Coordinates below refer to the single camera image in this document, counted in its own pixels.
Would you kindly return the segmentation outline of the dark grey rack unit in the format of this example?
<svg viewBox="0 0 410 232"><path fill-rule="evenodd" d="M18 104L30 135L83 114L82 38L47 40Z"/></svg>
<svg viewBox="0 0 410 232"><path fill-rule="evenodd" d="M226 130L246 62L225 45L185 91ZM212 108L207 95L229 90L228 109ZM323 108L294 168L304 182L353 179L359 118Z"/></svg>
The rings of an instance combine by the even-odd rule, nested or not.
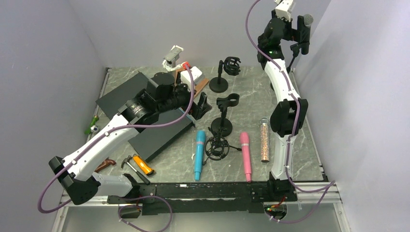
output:
<svg viewBox="0 0 410 232"><path fill-rule="evenodd" d="M96 103L105 115L109 119L112 119L118 112L118 109L123 106L127 100L135 97L135 95L146 86L147 77L140 72L96 100ZM142 159L146 162L150 162L193 126L194 122L186 117L167 127L144 129L140 134L130 139L129 143Z"/></svg>

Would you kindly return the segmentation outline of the round-base stand with shock mount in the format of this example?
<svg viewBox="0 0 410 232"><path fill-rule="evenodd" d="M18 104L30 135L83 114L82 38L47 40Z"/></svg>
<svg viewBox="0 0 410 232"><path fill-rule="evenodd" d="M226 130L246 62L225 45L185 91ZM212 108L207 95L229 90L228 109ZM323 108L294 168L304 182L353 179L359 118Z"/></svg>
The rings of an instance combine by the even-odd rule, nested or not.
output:
<svg viewBox="0 0 410 232"><path fill-rule="evenodd" d="M227 57L225 60L220 60L218 65L218 76L214 77L209 82L209 88L215 93L223 93L228 89L228 82L222 78L222 71L225 71L230 76L237 76L240 73L240 58Z"/></svg>

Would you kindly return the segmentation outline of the round-base stand black mic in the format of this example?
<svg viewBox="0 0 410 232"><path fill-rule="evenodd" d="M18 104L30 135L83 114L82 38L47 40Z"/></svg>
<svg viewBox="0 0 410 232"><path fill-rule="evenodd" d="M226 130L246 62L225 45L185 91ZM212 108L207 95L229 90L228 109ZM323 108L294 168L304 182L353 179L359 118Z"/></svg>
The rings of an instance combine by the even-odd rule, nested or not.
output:
<svg viewBox="0 0 410 232"><path fill-rule="evenodd" d="M287 65L284 59L283 52L281 50L281 46L278 45L271 49L268 52L268 55L272 59L273 63L277 64L280 66L280 70L284 70L286 68L286 73L289 74L292 71L292 65L296 58L299 56L300 53L303 55L306 55L306 49L305 49L306 43L295 43L290 46L290 50L292 51L292 59L290 63Z"/></svg>

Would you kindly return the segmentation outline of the pink microphone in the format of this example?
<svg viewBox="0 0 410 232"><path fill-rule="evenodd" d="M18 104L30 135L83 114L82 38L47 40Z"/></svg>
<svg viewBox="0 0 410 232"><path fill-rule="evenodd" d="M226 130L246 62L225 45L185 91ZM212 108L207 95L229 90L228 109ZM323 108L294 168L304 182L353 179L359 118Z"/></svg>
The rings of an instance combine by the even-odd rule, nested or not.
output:
<svg viewBox="0 0 410 232"><path fill-rule="evenodd" d="M252 167L249 149L249 135L247 132L240 133L239 137L241 143L242 157L244 163L244 174L247 182L252 181Z"/></svg>

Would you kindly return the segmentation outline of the round-base stand glitter mic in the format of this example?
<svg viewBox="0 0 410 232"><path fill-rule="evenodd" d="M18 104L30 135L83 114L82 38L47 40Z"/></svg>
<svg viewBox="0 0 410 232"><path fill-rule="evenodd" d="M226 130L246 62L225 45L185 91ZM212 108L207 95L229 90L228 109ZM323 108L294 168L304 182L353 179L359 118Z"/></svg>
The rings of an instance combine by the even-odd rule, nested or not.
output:
<svg viewBox="0 0 410 232"><path fill-rule="evenodd" d="M227 118L227 110L229 107L235 107L239 104L240 95L231 93L225 98L217 98L217 107L221 112L221 116L214 119L210 126L210 132L214 136L226 137L232 133L233 126L231 121Z"/></svg>

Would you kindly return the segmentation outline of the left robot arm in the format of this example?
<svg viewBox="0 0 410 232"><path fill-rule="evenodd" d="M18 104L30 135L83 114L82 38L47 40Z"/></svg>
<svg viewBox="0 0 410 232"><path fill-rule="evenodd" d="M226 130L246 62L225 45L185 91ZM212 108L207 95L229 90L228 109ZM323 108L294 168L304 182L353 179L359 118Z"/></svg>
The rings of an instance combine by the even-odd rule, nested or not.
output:
<svg viewBox="0 0 410 232"><path fill-rule="evenodd" d="M194 119L201 119L211 105L201 93L193 102L194 88L180 83L166 72L146 77L146 87L126 101L105 128L72 154L54 157L49 166L57 175L75 205L86 203L95 196L119 196L125 202L138 199L140 185L130 174L119 176L99 174L95 170L122 143L134 138L146 128L156 128L160 114L182 109Z"/></svg>

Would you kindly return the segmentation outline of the black microphone silver grille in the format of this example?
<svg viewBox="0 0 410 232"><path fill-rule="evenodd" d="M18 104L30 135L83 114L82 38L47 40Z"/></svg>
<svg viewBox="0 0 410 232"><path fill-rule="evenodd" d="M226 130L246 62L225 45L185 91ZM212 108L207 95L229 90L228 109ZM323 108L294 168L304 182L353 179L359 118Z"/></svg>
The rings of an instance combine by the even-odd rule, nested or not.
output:
<svg viewBox="0 0 410 232"><path fill-rule="evenodd" d="M311 26L314 22L313 15L305 14L303 15L303 27L302 27L302 46L301 46L301 53L302 55L307 55L309 53L309 46L310 46L310 33L311 33Z"/></svg>

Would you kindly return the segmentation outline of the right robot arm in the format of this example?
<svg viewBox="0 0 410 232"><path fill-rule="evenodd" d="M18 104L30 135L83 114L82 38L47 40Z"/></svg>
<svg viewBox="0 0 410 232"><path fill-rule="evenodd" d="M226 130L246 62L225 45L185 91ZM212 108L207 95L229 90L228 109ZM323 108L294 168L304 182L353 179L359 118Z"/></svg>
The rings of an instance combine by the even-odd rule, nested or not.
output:
<svg viewBox="0 0 410 232"><path fill-rule="evenodd" d="M257 39L257 58L271 81L277 99L277 105L270 117L270 127L275 133L275 156L266 188L268 198L273 201L294 190L290 182L293 145L308 109L308 101L300 98L292 85L289 77L290 66L285 63L280 42L294 41L295 44L291 46L293 56L306 55L309 52L312 24L312 15L300 15L297 18L297 28L293 29L291 21L272 13L271 20Z"/></svg>

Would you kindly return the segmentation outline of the blue microphone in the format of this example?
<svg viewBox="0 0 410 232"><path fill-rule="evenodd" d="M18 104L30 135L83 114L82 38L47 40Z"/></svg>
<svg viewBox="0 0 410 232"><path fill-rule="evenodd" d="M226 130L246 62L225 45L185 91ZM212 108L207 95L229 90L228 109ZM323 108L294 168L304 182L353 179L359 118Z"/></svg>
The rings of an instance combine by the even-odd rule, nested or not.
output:
<svg viewBox="0 0 410 232"><path fill-rule="evenodd" d="M203 152L206 140L206 133L203 130L197 131L196 134L196 149L194 161L194 180L199 181L203 166Z"/></svg>

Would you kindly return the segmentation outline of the glitter microphone silver grille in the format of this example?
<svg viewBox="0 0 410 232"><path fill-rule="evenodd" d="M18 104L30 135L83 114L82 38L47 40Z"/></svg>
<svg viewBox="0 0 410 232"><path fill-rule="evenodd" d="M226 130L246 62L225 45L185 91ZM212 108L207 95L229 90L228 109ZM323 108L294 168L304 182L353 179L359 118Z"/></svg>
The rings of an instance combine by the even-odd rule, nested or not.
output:
<svg viewBox="0 0 410 232"><path fill-rule="evenodd" d="M261 138L261 162L270 161L270 148L269 148L269 120L267 117L263 117L260 120L260 138Z"/></svg>

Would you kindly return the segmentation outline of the black tripod shock-mount stand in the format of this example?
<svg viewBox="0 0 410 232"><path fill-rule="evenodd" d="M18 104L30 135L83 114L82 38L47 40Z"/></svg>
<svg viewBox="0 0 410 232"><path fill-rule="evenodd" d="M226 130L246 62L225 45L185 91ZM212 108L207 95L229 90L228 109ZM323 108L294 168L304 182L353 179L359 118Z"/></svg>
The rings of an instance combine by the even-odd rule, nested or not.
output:
<svg viewBox="0 0 410 232"><path fill-rule="evenodd" d="M241 148L230 145L228 140L222 135L222 133L226 131L225 128L219 127L218 130L215 131L211 127L208 127L208 130L211 132L212 137L205 142L205 154L207 158L202 162L203 166L206 165L209 159L214 161L224 159L229 154L230 148L242 151Z"/></svg>

